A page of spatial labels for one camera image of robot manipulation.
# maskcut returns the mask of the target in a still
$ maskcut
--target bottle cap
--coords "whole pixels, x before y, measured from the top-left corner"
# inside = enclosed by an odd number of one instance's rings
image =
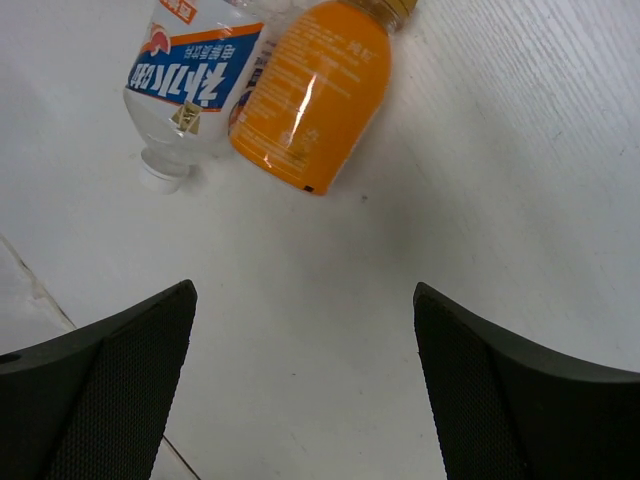
[[[398,15],[403,18],[408,18],[413,10],[416,8],[418,0],[385,0],[387,5],[391,7]]]
[[[169,163],[145,148],[140,154],[138,179],[149,190],[168,195],[180,188],[189,174],[188,165]]]

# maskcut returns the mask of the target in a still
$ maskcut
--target plastic bottle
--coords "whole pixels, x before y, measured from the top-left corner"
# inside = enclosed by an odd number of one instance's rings
[[[325,194],[378,109],[389,35],[416,0],[338,0],[308,10],[278,42],[233,147],[297,188]]]
[[[189,166],[231,151],[229,116],[270,34],[223,0],[158,0],[124,89],[147,144],[140,181],[173,193]]]

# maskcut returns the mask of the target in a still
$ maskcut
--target white table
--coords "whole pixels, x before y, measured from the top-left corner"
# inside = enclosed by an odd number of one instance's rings
[[[0,228],[79,325],[193,279],[167,436],[201,478],[444,478],[419,280],[640,370],[640,3],[420,0],[324,198],[237,158],[137,184],[120,89],[150,9],[5,6]]]

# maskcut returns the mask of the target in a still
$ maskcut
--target black mesh panel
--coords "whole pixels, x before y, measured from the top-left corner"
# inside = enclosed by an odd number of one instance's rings
[[[189,343],[184,305],[169,298],[103,341],[41,478],[149,478]]]
[[[487,347],[429,298],[415,323],[449,480],[530,478]]]

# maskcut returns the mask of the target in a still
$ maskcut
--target orange label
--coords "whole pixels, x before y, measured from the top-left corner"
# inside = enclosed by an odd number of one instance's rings
[[[387,32],[328,2],[302,15],[276,47],[231,134],[252,162],[326,193],[377,110],[391,74]]]
[[[189,25],[198,10],[189,0],[160,0],[160,3],[176,17]]]

